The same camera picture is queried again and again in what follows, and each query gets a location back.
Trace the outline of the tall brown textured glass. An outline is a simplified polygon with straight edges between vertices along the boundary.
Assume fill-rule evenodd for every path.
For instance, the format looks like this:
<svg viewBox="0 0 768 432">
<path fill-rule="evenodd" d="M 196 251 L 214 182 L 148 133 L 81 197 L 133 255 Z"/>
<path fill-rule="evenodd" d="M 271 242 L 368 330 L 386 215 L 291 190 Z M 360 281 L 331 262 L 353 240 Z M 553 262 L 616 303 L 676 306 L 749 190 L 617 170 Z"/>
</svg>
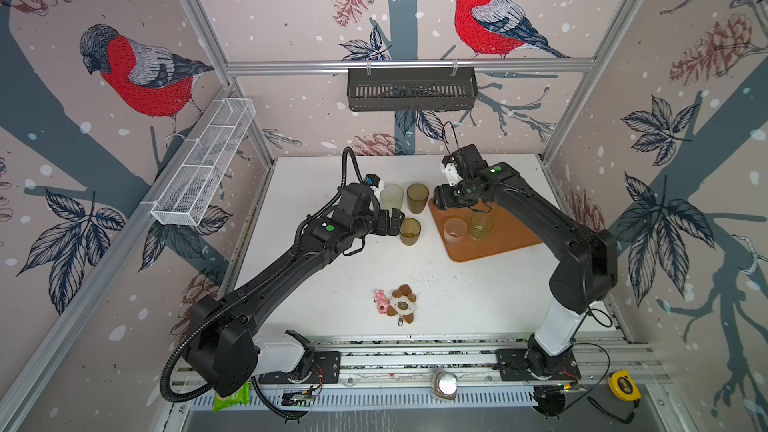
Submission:
<svg viewBox="0 0 768 432">
<path fill-rule="evenodd" d="M 409 211 L 412 214 L 420 214 L 429 199 L 429 188 L 424 184 L 414 183 L 407 188 L 406 194 Z"/>
</svg>

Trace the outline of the bright green clear glass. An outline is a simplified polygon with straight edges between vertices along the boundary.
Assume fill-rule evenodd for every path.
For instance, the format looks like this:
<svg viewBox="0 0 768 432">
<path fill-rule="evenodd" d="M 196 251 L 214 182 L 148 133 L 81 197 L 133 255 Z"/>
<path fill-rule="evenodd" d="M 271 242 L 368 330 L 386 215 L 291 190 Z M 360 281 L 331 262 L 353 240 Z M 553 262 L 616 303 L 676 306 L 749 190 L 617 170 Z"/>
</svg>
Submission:
<svg viewBox="0 0 768 432">
<path fill-rule="evenodd" d="M 490 213 L 474 212 L 470 217 L 469 235 L 475 241 L 483 241 L 493 230 L 494 224 Z"/>
</svg>

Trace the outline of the pink textured glass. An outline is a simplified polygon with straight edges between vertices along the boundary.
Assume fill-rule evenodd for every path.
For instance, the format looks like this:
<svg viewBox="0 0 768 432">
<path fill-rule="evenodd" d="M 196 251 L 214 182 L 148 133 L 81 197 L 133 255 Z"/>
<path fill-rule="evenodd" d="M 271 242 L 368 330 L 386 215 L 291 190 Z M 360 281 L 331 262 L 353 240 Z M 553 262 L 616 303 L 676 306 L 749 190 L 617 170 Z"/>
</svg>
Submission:
<svg viewBox="0 0 768 432">
<path fill-rule="evenodd" d="M 442 235 L 446 244 L 458 244 L 467 237 L 467 234 L 468 225 L 461 218 L 451 217 L 443 224 Z"/>
</svg>

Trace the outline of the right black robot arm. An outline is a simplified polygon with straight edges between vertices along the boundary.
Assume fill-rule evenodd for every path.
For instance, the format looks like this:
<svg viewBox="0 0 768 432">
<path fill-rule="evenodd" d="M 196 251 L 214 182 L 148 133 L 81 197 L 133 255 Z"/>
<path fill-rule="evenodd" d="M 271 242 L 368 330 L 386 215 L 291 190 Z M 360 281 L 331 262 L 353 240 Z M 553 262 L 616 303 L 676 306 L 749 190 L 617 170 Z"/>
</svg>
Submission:
<svg viewBox="0 0 768 432">
<path fill-rule="evenodd" d="M 512 166 L 488 164 L 473 144 L 444 156 L 441 170 L 447 182 L 434 189 L 438 209 L 496 205 L 520 220 L 558 259 L 549 279 L 552 301 L 528 339 L 525 355 L 534 377 L 552 377 L 573 359 L 573 339 L 590 306 L 617 284 L 616 238 L 563 213 Z"/>
</svg>

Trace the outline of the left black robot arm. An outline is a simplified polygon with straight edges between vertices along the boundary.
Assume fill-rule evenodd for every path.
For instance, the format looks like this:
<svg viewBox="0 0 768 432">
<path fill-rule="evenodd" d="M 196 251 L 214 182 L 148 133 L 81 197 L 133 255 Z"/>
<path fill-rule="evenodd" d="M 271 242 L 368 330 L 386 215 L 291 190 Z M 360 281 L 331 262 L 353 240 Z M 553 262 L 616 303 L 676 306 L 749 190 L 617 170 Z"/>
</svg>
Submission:
<svg viewBox="0 0 768 432">
<path fill-rule="evenodd" d="M 285 352 L 272 352 L 254 337 L 303 282 L 336 258 L 354 255 L 355 240 L 398 235 L 404 215 L 380 207 L 375 196 L 379 182 L 368 174 L 340 187 L 330 205 L 307 217 L 289 249 L 256 278 L 220 299 L 203 297 L 190 308 L 184 339 L 161 374 L 165 400 L 187 402 L 209 390 L 226 397 L 262 374 L 283 373 L 298 382 L 312 375 L 314 348 L 301 334 L 288 330 L 281 336 Z"/>
</svg>

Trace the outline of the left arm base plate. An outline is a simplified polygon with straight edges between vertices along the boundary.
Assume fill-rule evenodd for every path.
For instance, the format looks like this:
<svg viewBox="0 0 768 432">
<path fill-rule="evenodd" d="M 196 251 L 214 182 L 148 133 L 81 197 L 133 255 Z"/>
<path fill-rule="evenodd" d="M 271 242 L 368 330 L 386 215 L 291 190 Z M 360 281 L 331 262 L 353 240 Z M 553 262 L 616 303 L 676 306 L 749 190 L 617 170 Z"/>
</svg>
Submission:
<svg viewBox="0 0 768 432">
<path fill-rule="evenodd" d="M 337 384 L 341 369 L 338 351 L 314 352 L 311 358 L 302 358 L 290 372 L 269 372 L 258 377 L 260 385 L 320 385 Z"/>
</svg>

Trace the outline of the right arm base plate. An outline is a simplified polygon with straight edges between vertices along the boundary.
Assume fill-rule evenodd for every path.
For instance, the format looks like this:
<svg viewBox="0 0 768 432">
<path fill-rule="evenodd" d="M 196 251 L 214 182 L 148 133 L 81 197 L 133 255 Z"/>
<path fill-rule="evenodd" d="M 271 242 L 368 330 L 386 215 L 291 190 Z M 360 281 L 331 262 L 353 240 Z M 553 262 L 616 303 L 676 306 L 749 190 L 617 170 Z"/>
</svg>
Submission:
<svg viewBox="0 0 768 432">
<path fill-rule="evenodd" d="M 569 348 L 557 356 L 529 349 L 497 349 L 495 370 L 503 382 L 577 381 L 581 373 Z"/>
</svg>

